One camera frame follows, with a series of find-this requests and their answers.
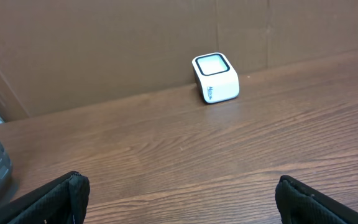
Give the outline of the white barcode scanner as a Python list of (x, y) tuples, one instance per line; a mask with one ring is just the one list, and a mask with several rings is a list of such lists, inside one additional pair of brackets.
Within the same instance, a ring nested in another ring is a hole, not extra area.
[(200, 55), (192, 60), (195, 80), (207, 104), (238, 97), (239, 77), (227, 57), (220, 52)]

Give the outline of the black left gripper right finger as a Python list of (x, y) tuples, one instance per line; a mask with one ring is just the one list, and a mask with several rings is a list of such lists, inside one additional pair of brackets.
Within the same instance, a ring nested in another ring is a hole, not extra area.
[(283, 224), (358, 224), (358, 212), (289, 175), (280, 177), (275, 202)]

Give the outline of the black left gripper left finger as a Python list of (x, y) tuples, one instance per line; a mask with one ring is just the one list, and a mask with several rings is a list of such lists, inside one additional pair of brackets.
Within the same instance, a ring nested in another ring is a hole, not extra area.
[(0, 224), (83, 224), (89, 195), (89, 178), (71, 171), (2, 206)]

